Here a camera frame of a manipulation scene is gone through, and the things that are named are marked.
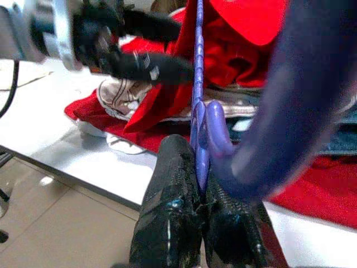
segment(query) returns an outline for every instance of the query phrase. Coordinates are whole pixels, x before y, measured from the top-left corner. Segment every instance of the red fabric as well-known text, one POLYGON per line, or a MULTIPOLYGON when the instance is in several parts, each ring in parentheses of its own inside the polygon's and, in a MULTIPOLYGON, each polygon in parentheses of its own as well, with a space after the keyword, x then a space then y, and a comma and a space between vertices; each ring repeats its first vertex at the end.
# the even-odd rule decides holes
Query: red fabric
MULTIPOLYGON (((287 0, 204 1, 205 84, 226 86, 236 82, 245 87, 261 87, 272 42, 282 27, 286 3, 287 0)), ((180 22, 183 20, 183 24, 177 43, 171 43, 166 53, 192 61, 196 5, 196 0, 189 0, 186 11, 174 16, 180 22)), ((140 39, 123 46, 123 50, 161 52, 163 46, 140 39)), ((187 107, 191 92, 191 84, 153 87, 125 132, 146 130, 181 112, 187 107)))
MULTIPOLYGON (((157 152, 161 140, 178 133, 189 139, 188 125, 160 123, 148 131, 124 133, 125 122, 109 116, 99 104, 96 92, 65 109, 73 120, 89 122, 100 130, 126 138, 157 152)), ((272 202, 307 216, 357 229, 357 157, 332 160, 319 157, 314 164, 272 202)))
POLYGON ((272 202, 357 229, 357 157, 319 157, 272 202))
POLYGON ((189 139, 190 126, 188 124, 172 125, 160 123, 150 130, 137 133, 124 133, 126 121, 108 115, 100 105, 95 91, 84 99, 76 100, 65 108, 65 113, 73 120, 81 120, 92 124, 94 127, 123 137, 152 152, 158 152, 158 147, 163 138, 170 134, 180 134, 189 139))

